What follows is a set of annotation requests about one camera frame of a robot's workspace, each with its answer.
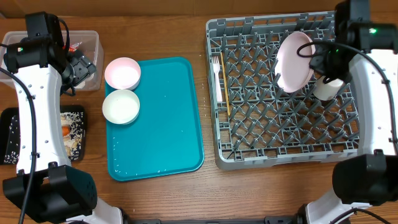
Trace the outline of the red snack wrapper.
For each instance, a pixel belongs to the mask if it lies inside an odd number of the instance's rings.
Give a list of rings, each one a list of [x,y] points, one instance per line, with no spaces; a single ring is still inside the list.
[[[68,51],[69,51],[69,52],[75,52],[75,51],[78,50],[78,48],[79,48],[80,45],[81,45],[81,42],[77,42],[77,43],[71,44],[71,45],[69,46]]]

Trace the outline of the white cup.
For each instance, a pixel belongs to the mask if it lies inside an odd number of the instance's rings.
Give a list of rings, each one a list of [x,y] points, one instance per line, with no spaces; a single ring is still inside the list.
[[[329,101],[336,96],[337,92],[343,86],[344,82],[340,79],[336,79],[332,82],[324,83],[324,79],[325,76],[322,76],[316,81],[316,88],[313,92],[313,95],[319,100]]]

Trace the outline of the large pink plate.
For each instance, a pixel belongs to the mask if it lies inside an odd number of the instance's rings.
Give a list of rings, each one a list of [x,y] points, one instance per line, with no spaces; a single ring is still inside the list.
[[[300,46],[311,42],[311,38],[305,33],[293,32],[280,45],[275,73],[280,75],[277,85],[286,93],[303,88],[313,75],[313,70],[309,67],[311,58],[297,54]]]

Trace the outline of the pink bowl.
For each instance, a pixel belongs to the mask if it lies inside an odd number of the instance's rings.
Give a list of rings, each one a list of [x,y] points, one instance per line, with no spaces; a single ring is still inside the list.
[[[129,57],[111,61],[105,69],[106,83],[117,90],[134,90],[141,80],[141,67]]]

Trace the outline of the wooden chopstick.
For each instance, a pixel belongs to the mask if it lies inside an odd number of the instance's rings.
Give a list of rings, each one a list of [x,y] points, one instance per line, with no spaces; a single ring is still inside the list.
[[[228,80],[226,78],[226,71],[225,71],[222,51],[220,52],[220,59],[221,59],[221,67],[222,67],[222,72],[223,72],[224,94],[225,94],[225,98],[226,98],[227,114],[228,114],[228,117],[230,117],[231,116],[231,110],[230,110],[230,107],[229,107]]]

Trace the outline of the white plastic fork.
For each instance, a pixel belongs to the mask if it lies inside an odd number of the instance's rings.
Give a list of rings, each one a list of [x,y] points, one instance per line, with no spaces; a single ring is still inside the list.
[[[213,64],[213,71],[215,76],[215,84],[216,84],[216,99],[218,103],[223,102],[222,92],[221,92],[221,85],[220,85],[220,61],[218,56],[212,56],[212,64]]]

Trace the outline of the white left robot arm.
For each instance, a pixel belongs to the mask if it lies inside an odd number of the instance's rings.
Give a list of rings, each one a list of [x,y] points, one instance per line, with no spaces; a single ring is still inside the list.
[[[60,97],[95,73],[81,52],[70,52],[64,20],[46,12],[25,17],[27,37],[7,45],[5,66],[17,91],[21,146],[16,176],[2,183],[21,218],[37,223],[128,223],[98,197],[92,176],[73,168],[65,150]]]

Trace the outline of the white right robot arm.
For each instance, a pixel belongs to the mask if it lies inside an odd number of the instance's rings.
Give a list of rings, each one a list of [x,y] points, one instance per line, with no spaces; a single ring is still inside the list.
[[[397,200],[397,27],[372,22],[368,1],[343,1],[335,8],[335,40],[318,44],[310,68],[325,83],[354,85],[359,147],[337,163],[331,190],[302,206],[297,222],[348,223],[352,214]]]

